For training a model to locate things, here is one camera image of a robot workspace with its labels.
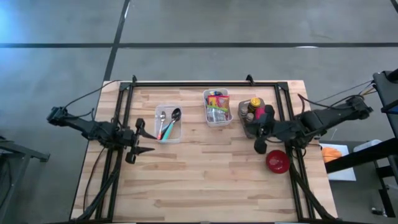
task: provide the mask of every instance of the yellow cap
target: yellow cap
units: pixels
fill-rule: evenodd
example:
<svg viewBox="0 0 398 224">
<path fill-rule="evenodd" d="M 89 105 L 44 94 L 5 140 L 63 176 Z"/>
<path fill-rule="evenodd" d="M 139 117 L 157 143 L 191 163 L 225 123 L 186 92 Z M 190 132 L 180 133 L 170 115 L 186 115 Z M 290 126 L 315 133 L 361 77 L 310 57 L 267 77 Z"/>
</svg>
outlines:
<svg viewBox="0 0 398 224">
<path fill-rule="evenodd" d="M 257 98 L 257 97 L 251 98 L 250 104 L 251 104 L 253 107 L 259 107 L 260 104 L 261 104 L 261 100 L 260 100 L 259 98 Z"/>
</svg>

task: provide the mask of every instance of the clear plastic container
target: clear plastic container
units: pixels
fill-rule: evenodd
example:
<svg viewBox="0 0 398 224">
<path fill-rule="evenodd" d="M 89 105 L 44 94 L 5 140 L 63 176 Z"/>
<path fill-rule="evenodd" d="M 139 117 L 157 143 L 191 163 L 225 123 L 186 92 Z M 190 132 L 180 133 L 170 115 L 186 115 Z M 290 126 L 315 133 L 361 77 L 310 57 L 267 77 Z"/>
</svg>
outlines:
<svg viewBox="0 0 398 224">
<path fill-rule="evenodd" d="M 207 118 L 207 112 L 206 112 L 206 108 L 207 108 L 206 105 L 207 105 L 207 103 L 206 103 L 206 99 L 207 99 L 207 96 L 209 96 L 209 95 L 210 95 L 210 92 L 212 92 L 212 91 L 220 91 L 220 92 L 222 92 L 223 95 L 228 95 L 228 90 L 225 89 L 225 88 L 214 89 L 214 90 L 205 90 L 205 91 L 203 92 L 203 102 L 204 102 L 204 104 L 205 104 L 205 116 L 206 116 L 207 125 L 208 125 L 209 127 L 227 126 L 227 125 L 229 125 L 229 124 L 232 122 L 232 120 L 233 120 L 233 118 L 234 118 L 234 117 L 232 116 L 232 114 L 231 114 L 231 109 L 229 109 L 229 111 L 228 111 L 228 113 L 229 113 L 228 119 L 229 119 L 229 120 L 227 120 L 227 121 L 211 122 L 211 121 L 209 121 L 209 119 Z"/>
<path fill-rule="evenodd" d="M 156 106 L 155 109 L 155 137 L 159 134 L 160 131 L 160 115 L 162 114 L 162 111 L 166 113 L 166 120 L 163 122 L 162 129 L 166 128 L 170 122 L 172 121 L 172 113 L 175 108 L 180 108 L 181 110 L 181 118 L 179 121 L 174 122 L 172 132 L 167 140 L 157 140 L 159 143 L 179 143 L 181 140 L 181 134 L 182 134 L 182 116 L 183 116 L 183 111 L 181 106 L 179 105 L 158 105 Z"/>
</svg>

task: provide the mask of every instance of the plastic bin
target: plastic bin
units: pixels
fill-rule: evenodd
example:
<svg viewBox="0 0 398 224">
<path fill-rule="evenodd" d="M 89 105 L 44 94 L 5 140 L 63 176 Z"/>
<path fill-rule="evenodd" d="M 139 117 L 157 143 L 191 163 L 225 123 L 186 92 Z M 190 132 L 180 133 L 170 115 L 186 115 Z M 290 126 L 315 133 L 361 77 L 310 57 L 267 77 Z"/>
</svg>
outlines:
<svg viewBox="0 0 398 224">
<path fill-rule="evenodd" d="M 183 111 L 181 106 L 179 105 L 158 105 L 155 108 L 155 137 L 159 134 L 160 129 L 160 115 L 162 111 L 166 112 L 166 120 L 163 122 L 162 129 L 164 129 L 167 125 L 172 121 L 172 113 L 175 108 L 180 108 L 181 110 L 181 118 L 179 121 L 176 121 L 173 126 L 173 130 L 168 138 L 168 140 L 157 140 L 159 143 L 179 143 L 181 140 L 182 134 L 182 116 Z"/>
<path fill-rule="evenodd" d="M 364 144 L 360 144 L 360 145 L 358 145 L 358 146 L 356 146 L 356 147 L 354 148 L 354 152 L 358 152 L 358 151 L 364 150 L 364 149 L 366 149 L 366 148 L 375 146 L 375 145 L 379 144 L 380 142 L 382 142 L 382 141 L 380 141 L 380 140 L 378 140 L 378 139 L 374 139 L 374 140 L 368 141 L 368 142 L 366 142 L 366 143 L 364 143 Z"/>
<path fill-rule="evenodd" d="M 209 121 L 208 118 L 207 118 L 207 112 L 206 112 L 206 105 L 207 105 L 207 103 L 206 103 L 206 99 L 207 99 L 207 96 L 209 96 L 209 95 L 210 95 L 210 92 L 212 92 L 212 91 L 220 91 L 220 92 L 222 92 L 223 95 L 228 95 L 228 90 L 225 89 L 225 88 L 214 89 L 214 90 L 205 90 L 205 91 L 203 92 L 203 102 L 204 102 L 204 104 L 205 104 L 205 116 L 206 116 L 207 125 L 208 125 L 209 127 L 227 126 L 227 125 L 229 125 L 229 124 L 232 122 L 232 120 L 234 119 L 234 117 L 233 117 L 232 114 L 231 114 L 231 109 L 229 109 L 229 116 L 228 116 L 229 120 L 227 120 L 227 121 L 211 122 L 211 121 Z"/>
</svg>

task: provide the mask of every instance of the red bowl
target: red bowl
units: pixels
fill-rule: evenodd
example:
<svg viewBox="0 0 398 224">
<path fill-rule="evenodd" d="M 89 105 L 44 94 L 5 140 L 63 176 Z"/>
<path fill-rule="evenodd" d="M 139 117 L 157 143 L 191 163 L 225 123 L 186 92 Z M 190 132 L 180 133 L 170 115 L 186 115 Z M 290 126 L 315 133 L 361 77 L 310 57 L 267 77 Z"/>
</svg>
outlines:
<svg viewBox="0 0 398 224">
<path fill-rule="evenodd" d="M 290 160 L 286 153 L 280 150 L 273 150 L 267 155 L 266 164 L 276 174 L 283 174 L 289 170 Z"/>
</svg>

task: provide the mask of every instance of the utensil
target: utensil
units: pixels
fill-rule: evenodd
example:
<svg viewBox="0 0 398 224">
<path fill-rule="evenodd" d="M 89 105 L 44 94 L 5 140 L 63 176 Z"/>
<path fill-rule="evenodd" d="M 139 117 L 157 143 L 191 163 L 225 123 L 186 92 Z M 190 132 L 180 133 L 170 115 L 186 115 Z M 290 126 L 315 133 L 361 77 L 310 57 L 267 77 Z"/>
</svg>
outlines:
<svg viewBox="0 0 398 224">
<path fill-rule="evenodd" d="M 169 128 L 169 126 L 170 126 L 170 123 L 169 123 L 167 126 L 163 126 L 163 129 L 162 129 L 162 136 L 160 137 L 160 139 L 163 139 L 164 134 L 166 134 L 167 128 Z"/>
<path fill-rule="evenodd" d="M 290 160 L 286 153 L 280 150 L 273 150 L 267 155 L 266 164 L 276 174 L 283 174 L 290 168 Z"/>
<path fill-rule="evenodd" d="M 159 134 L 157 135 L 157 139 L 161 140 L 162 139 L 162 126 L 163 122 L 166 120 L 166 112 L 162 111 L 160 114 L 160 129 L 159 129 Z"/>
<path fill-rule="evenodd" d="M 181 110 L 180 108 L 176 108 L 173 113 L 172 113 L 172 122 L 169 124 L 169 127 L 166 130 L 166 133 L 164 134 L 164 137 L 162 140 L 167 140 L 170 136 L 170 133 L 172 132 L 174 123 L 181 118 Z"/>
</svg>

